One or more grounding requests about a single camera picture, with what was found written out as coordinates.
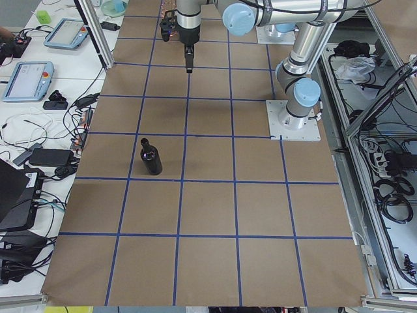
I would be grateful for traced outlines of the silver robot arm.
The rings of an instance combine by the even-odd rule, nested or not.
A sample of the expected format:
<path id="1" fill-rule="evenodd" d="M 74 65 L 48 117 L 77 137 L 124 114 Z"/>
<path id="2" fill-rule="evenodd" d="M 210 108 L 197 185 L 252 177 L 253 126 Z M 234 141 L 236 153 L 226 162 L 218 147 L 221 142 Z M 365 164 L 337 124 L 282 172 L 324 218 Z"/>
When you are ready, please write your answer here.
<path id="1" fill-rule="evenodd" d="M 308 71 L 314 47 L 326 24 L 349 19 L 366 6 L 363 1 L 177 1 L 177 32 L 184 44 L 186 71 L 194 67 L 194 44 L 200 39 L 201 8 L 213 4 L 224 26 L 235 36 L 243 36 L 254 27 L 300 23 L 293 50 L 283 62 L 293 76 Z"/>
<path id="2" fill-rule="evenodd" d="M 300 130 L 321 95 L 319 84 L 307 77 L 309 60 L 324 26 L 303 23 L 287 58 L 276 67 L 276 79 L 287 96 L 287 103 L 278 114 L 279 122 L 289 130 Z"/>

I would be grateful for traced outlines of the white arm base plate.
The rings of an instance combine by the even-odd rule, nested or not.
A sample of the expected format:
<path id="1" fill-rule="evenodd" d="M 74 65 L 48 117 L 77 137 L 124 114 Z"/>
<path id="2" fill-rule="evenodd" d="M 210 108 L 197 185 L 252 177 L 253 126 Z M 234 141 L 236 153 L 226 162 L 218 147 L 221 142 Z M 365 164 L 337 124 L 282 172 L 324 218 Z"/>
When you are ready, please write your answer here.
<path id="1" fill-rule="evenodd" d="M 293 23 L 256 27 L 259 44 L 293 45 L 298 27 Z"/>
<path id="2" fill-rule="evenodd" d="M 297 142 L 321 140 L 313 108 L 306 117 L 293 117 L 287 111 L 287 100 L 267 100 L 266 112 L 271 140 Z"/>

